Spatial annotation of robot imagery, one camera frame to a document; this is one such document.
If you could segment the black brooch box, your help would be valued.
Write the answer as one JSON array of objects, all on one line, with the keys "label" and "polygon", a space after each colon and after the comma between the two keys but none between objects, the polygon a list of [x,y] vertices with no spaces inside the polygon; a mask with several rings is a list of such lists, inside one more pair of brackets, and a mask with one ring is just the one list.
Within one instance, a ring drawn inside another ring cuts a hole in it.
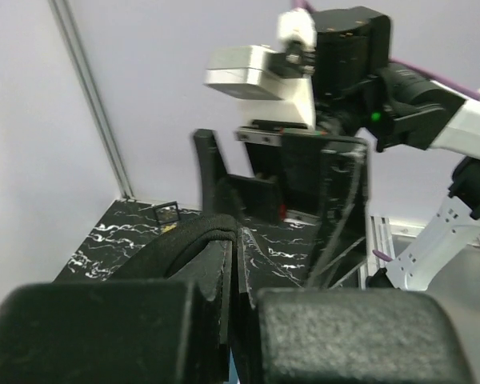
[{"label": "black brooch box", "polygon": [[178,203],[165,202],[153,207],[154,220],[158,226],[165,226],[181,220]]}]

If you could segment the black button shirt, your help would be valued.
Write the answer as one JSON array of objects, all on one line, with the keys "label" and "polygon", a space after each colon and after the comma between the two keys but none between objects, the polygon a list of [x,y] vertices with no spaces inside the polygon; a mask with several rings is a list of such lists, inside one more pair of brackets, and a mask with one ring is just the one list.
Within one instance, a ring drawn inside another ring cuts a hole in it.
[{"label": "black button shirt", "polygon": [[203,251],[209,242],[238,242],[239,223],[226,214],[202,214],[183,220],[129,258],[108,280],[169,278]]}]

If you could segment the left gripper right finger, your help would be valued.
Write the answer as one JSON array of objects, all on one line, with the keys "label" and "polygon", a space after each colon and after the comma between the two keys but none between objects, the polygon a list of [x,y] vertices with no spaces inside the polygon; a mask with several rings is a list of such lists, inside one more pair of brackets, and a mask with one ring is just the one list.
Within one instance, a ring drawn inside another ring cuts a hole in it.
[{"label": "left gripper right finger", "polygon": [[426,294],[318,289],[242,228],[232,354],[243,383],[472,383],[448,314]]}]

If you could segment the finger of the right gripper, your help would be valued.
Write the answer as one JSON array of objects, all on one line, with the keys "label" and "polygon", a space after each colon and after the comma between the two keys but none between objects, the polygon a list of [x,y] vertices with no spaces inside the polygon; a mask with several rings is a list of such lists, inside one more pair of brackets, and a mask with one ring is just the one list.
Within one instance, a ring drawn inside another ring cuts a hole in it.
[{"label": "finger of the right gripper", "polygon": [[213,130],[198,129],[193,140],[204,213],[228,214],[242,224],[252,218],[267,224],[282,222],[282,195],[276,180],[229,173]]},{"label": "finger of the right gripper", "polygon": [[369,145],[330,134],[284,134],[282,160],[298,208],[317,217],[306,287],[332,288],[366,260]]}]

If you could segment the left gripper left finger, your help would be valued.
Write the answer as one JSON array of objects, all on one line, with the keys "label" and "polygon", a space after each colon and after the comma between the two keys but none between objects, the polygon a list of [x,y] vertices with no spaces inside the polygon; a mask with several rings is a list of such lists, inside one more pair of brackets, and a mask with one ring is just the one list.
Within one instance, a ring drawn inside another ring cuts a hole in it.
[{"label": "left gripper left finger", "polygon": [[232,245],[168,279],[21,286],[0,305],[0,383],[222,383]]}]

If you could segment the gold brooch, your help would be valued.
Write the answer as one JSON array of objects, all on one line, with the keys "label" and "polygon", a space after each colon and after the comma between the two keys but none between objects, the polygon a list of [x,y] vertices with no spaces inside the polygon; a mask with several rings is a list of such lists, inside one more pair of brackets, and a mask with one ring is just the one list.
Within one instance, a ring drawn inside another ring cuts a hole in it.
[{"label": "gold brooch", "polygon": [[174,228],[177,227],[177,226],[178,226],[177,223],[172,223],[172,224],[164,225],[164,226],[161,227],[160,233],[161,233],[161,234],[164,234],[164,233],[166,233],[166,232],[174,229]]}]

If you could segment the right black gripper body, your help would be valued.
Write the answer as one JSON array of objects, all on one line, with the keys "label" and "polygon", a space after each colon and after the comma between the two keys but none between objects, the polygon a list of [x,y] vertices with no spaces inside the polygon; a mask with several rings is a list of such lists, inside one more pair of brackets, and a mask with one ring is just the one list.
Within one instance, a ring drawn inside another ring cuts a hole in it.
[{"label": "right black gripper body", "polygon": [[[316,127],[320,102],[352,94],[377,69],[387,66],[392,21],[389,16],[364,6],[323,11],[304,7],[311,12],[317,31],[312,75]],[[296,127],[261,123],[275,128]]]}]

